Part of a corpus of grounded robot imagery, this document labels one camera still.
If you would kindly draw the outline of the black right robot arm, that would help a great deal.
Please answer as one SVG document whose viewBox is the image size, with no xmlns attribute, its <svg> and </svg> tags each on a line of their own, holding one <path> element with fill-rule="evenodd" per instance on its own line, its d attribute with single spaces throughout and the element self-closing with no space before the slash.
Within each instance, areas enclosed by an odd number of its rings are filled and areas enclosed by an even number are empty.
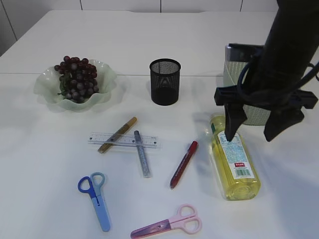
<svg viewBox="0 0 319 239">
<path fill-rule="evenodd" d="M 244 106 L 267 110 L 264 136 L 273 140 L 304 119 L 318 98 L 302 86 L 315 78 L 318 65 L 311 59 L 319 46 L 319 3 L 316 0 L 280 0 L 264 45 L 230 43 L 226 62 L 243 62 L 237 82 L 217 88 L 215 103 L 225 109 L 225 136 L 231 141 L 247 120 Z"/>
</svg>

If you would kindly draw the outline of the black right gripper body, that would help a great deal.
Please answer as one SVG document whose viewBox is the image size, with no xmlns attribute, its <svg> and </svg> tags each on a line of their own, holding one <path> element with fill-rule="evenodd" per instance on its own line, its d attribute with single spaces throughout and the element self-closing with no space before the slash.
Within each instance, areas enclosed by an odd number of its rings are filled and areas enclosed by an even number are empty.
<svg viewBox="0 0 319 239">
<path fill-rule="evenodd" d="M 313 92 L 295 90 L 290 93 L 256 91 L 247 95 L 237 86 L 217 88 L 214 94 L 215 103 L 222 105 L 249 105 L 266 110 L 287 108 L 287 107 L 304 107 L 313 109 L 319 99 Z"/>
</svg>

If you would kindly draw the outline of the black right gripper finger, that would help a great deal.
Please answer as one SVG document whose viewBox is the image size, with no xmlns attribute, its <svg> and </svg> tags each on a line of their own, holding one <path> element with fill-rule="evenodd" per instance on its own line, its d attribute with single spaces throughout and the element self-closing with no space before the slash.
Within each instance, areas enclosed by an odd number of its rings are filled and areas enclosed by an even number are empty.
<svg viewBox="0 0 319 239">
<path fill-rule="evenodd" d="M 300 123 L 304 119 L 301 106 L 265 106 L 270 111 L 264 128 L 266 141 L 272 141 L 287 128 Z"/>
<path fill-rule="evenodd" d="M 225 109 L 225 135 L 228 142 L 234 138 L 238 128 L 247 120 L 243 104 L 226 103 Z"/>
</svg>

